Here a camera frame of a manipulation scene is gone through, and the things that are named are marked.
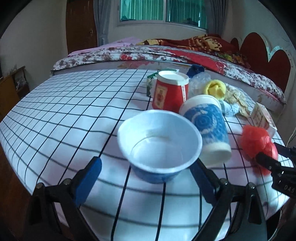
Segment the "brown wooden door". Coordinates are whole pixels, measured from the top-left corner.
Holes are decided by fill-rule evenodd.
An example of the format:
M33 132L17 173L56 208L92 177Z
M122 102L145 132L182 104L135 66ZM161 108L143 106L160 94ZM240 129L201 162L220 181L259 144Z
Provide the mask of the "brown wooden door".
M66 40L68 53L97 47L93 1L67 1Z

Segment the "pink sheet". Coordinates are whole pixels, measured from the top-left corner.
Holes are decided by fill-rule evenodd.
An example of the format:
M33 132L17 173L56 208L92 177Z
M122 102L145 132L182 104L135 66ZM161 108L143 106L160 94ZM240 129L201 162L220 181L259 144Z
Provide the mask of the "pink sheet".
M140 42L142 42L142 39L138 39L136 37L127 37L127 38L123 38L123 39L114 41L114 42L109 43L109 44L101 45L99 47L74 51L72 53L69 53L68 54L68 57L74 56L74 55L78 55L78 54L83 54L83 53L89 53L89 52L93 52L93 51L98 51L98 50L106 49L106 48L134 46L134 45L136 45L137 43L140 43Z

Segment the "green white milk carton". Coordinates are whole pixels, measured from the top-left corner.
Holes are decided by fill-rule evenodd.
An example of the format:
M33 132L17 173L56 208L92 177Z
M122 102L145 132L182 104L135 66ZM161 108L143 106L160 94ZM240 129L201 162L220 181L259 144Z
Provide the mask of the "green white milk carton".
M158 73L161 71L170 71L170 72L177 72L178 73L179 69L165 68L165 69L161 69L161 70L158 70L158 71L150 74L146 80L146 95L147 95L147 97L154 96L154 90L155 90L155 86L156 86L156 82L157 82L157 76L158 76Z

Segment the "red instant noodle cup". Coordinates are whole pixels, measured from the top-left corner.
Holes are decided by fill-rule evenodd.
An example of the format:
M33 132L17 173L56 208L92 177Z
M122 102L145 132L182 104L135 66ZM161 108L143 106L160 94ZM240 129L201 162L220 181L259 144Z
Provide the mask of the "red instant noodle cup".
M188 75L177 71L160 71L157 74L152 108L178 113L188 98L188 90Z

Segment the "white blue paper bowl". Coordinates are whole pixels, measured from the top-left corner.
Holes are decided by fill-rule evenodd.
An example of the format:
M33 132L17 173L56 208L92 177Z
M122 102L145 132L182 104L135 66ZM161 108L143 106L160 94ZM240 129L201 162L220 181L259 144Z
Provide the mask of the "white blue paper bowl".
M153 184L171 181L202 150L202 137L194 124L165 110L147 110L125 120L117 143L137 177Z

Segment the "white grid tablecloth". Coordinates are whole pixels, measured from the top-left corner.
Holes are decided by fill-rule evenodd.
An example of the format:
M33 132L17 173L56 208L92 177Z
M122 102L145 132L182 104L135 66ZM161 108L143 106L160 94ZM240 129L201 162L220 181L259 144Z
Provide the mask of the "white grid tablecloth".
M147 70L55 75L1 122L1 146L22 184L56 185L94 156L102 170L81 211L100 240L191 240L212 206L189 169L167 184L137 177L117 143L121 124L152 109Z

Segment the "grey curtain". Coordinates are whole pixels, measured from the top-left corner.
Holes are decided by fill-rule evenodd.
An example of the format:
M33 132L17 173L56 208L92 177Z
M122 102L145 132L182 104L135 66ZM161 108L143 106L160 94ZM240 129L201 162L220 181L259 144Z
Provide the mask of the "grey curtain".
M224 1L205 1L208 32L222 35L225 17Z
M108 43L109 20L111 13L110 0L94 0L94 21L97 32L97 45L102 46Z

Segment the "white red small box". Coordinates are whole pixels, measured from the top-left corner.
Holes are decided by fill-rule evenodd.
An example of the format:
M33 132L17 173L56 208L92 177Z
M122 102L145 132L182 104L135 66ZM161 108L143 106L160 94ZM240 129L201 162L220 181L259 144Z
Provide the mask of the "white red small box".
M253 111L251 112L251 119L253 120L254 126L264 128L271 138L274 137L277 128L273 118L264 105L258 102L255 103Z

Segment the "window with green curtain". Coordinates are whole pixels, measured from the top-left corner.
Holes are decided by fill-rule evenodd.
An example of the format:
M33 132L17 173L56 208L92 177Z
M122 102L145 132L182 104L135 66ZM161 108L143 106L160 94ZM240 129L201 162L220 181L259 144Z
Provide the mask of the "window with green curtain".
M201 0L119 1L120 22L164 22L207 29L205 2Z

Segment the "red patterned blanket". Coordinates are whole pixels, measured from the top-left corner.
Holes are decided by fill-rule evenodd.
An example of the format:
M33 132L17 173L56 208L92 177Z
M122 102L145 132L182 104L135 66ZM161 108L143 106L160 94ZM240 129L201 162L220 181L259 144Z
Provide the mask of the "red patterned blanket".
M239 52L238 47L223 40L217 34L205 34L184 40L147 39L137 43L137 45L167 46L198 51L238 64L247 69L251 67L247 62L247 58Z

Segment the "clear plastic bag blue cap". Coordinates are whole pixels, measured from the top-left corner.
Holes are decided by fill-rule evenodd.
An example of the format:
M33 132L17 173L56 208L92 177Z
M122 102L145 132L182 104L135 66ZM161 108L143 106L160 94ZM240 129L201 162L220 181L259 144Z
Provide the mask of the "clear plastic bag blue cap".
M209 73L201 65L194 64L187 71L189 76L188 98L203 94L205 85L211 80Z

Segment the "light blue crumpled wrapper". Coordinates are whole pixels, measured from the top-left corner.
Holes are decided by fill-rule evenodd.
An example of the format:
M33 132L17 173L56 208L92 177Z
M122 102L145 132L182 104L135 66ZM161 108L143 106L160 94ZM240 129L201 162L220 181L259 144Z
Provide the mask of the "light blue crumpled wrapper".
M219 103L221 105L222 114L225 117L234 116L239 113L239 105L237 103L229 104L223 100L220 100Z

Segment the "white crumpled tissue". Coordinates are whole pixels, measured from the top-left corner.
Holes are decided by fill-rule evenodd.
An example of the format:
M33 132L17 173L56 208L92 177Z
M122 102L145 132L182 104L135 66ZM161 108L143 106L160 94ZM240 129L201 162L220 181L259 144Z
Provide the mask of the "white crumpled tissue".
M229 104L238 104L239 106L239 114L246 118L250 117L250 111L248 109L248 104L246 102L246 98L244 93L237 89L236 87L225 84L226 85L226 93L224 100Z

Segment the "red white headboard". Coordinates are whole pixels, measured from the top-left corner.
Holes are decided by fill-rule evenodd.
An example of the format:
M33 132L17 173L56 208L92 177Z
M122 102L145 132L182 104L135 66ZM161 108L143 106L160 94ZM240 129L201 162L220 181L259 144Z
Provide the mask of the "red white headboard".
M286 103L295 80L295 62L290 51L281 46L272 48L267 38L256 32L244 40L233 38L230 43L247 58L250 70L269 78L282 91Z

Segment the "blue white paper cup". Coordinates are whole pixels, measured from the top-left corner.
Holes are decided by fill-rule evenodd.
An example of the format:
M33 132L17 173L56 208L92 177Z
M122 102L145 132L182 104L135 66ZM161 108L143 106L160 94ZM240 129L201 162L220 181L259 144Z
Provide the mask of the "blue white paper cup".
M202 137L199 159L205 166L231 159L231 147L219 101L211 95L197 95L185 101L179 114L190 120Z

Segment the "red plastic bag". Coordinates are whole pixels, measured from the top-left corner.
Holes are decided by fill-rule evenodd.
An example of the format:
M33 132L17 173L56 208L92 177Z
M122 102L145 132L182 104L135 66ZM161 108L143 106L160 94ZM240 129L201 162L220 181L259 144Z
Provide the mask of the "red plastic bag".
M256 175L269 176L271 174L255 160L255 156L260 152L278 160L278 151L267 130L251 125L243 126L239 146L243 151L243 157L250 163Z

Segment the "yellow towel cloth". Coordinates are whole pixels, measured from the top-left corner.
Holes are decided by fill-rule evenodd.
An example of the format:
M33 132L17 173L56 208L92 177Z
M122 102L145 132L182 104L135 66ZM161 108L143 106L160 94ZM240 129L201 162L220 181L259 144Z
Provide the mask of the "yellow towel cloth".
M226 94L226 85L220 80L210 80L203 89L203 94L211 95L217 100L224 100Z

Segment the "bed with floral cover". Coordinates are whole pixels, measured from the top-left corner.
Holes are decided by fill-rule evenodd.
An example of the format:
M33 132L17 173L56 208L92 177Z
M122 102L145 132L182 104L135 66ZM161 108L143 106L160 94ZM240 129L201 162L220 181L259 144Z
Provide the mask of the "bed with floral cover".
M230 79L232 85L239 87L245 85L244 91L248 94L254 92L253 97L271 111L279 113L287 103L283 91L272 80L261 74L203 52L167 46L111 47L74 54L57 61L53 70L61 71L104 62L122 62L126 64L126 68L134 68L135 64L147 65L157 62L162 68L176 68L181 65L188 68L189 65L197 64L215 72L218 77L224 76Z

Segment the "grey curtain right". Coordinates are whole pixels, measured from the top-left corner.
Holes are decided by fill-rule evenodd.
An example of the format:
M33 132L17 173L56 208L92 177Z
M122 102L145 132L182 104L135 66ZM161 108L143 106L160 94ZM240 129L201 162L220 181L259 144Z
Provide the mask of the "grey curtain right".
M205 1L208 32L222 35L225 17L224 1Z

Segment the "grey curtain left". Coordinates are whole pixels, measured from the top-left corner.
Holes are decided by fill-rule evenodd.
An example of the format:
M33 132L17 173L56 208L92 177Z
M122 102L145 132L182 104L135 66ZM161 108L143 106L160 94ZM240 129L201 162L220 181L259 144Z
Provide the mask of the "grey curtain left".
M110 0L94 0L94 21L97 32L97 45L102 46L108 43L109 20L111 13Z

